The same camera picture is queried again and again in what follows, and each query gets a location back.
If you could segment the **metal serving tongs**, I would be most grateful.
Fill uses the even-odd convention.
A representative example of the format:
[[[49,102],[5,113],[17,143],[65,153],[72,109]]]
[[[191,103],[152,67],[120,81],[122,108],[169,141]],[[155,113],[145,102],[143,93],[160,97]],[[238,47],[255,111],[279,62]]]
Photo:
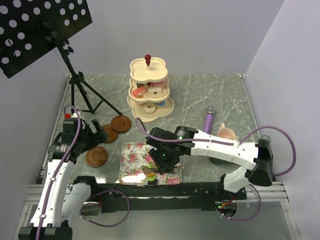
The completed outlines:
[[[169,169],[169,170],[159,170],[157,167],[155,166],[149,166],[149,165],[143,165],[141,167],[142,172],[147,176],[150,174],[174,174],[174,175],[180,175],[181,171],[178,168],[174,168],[174,169]]]

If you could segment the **colourful macarons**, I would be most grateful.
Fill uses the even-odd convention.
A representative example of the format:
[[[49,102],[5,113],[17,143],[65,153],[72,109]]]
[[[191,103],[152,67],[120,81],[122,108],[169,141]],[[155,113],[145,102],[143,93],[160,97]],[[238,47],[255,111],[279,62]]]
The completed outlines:
[[[150,186],[157,185],[158,181],[157,181],[156,172],[150,165],[144,166],[143,173],[146,176],[146,180],[147,180],[148,185],[150,185]]]

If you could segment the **cream glazed donut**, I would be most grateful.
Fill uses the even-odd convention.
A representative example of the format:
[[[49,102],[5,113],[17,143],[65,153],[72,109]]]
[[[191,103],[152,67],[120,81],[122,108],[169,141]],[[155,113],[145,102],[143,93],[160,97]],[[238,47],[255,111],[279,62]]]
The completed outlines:
[[[153,114],[156,111],[156,105],[153,102],[146,102],[143,105],[143,111],[146,114]]]

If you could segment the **red striped cake slice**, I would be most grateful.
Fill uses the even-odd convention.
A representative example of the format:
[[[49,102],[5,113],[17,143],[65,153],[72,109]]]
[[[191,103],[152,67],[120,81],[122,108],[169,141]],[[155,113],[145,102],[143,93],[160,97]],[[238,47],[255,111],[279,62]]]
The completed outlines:
[[[132,96],[136,99],[138,98],[138,94],[145,94],[147,92],[145,87],[140,87],[140,88],[136,88],[135,90],[132,91]]]

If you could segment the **blue glazed donut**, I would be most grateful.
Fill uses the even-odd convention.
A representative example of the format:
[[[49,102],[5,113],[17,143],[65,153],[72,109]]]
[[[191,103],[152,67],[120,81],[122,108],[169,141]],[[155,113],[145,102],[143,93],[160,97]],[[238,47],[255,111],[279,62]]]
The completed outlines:
[[[157,103],[155,104],[155,107],[156,107],[157,109],[163,109],[165,106],[166,106],[166,101],[165,101],[165,100],[164,100],[164,101],[161,101],[161,102],[157,102]]]

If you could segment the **chocolate cake slice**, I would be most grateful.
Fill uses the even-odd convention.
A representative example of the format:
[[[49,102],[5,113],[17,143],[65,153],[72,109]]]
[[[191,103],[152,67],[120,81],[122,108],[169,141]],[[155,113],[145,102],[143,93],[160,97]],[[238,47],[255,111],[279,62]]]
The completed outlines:
[[[144,87],[143,83],[137,83],[136,85],[137,85],[137,88]]]

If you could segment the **white cake slice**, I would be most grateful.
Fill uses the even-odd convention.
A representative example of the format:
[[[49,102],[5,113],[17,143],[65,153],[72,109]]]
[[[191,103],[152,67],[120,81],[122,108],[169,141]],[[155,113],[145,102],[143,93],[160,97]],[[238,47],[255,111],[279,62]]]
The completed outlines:
[[[149,87],[148,94],[149,94],[149,97],[160,96],[162,94],[162,88],[161,87]]]

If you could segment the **pink cake slice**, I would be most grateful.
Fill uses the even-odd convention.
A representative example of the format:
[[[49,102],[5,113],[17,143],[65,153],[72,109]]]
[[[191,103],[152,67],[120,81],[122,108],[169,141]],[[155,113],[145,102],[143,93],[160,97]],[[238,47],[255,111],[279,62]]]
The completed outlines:
[[[164,85],[164,83],[165,83],[165,81],[163,80],[163,81],[159,81],[159,82],[151,82],[150,83],[150,87],[161,87],[161,86],[163,86]]]

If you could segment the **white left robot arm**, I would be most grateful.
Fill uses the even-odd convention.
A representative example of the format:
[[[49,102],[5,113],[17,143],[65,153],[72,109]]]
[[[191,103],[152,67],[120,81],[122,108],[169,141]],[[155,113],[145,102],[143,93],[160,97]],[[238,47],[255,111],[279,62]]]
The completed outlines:
[[[91,121],[93,132],[85,120],[76,115],[63,121],[48,148],[47,175],[37,209],[27,227],[18,232],[20,240],[70,240],[72,225],[84,202],[93,201],[99,195],[97,181],[93,176],[80,176],[66,196],[68,182],[77,158],[108,139],[97,119]]]

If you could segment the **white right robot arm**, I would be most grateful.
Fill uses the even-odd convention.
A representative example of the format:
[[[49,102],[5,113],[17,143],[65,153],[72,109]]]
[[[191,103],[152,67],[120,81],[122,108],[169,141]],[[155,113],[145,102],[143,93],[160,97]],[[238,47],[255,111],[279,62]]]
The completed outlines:
[[[146,143],[152,146],[149,155],[161,174],[173,170],[183,155],[206,156],[238,165],[238,169],[220,178],[218,193],[226,200],[250,184],[269,187],[273,183],[274,156],[267,136],[258,142],[241,143],[180,125],[175,132],[154,127],[147,134]]]

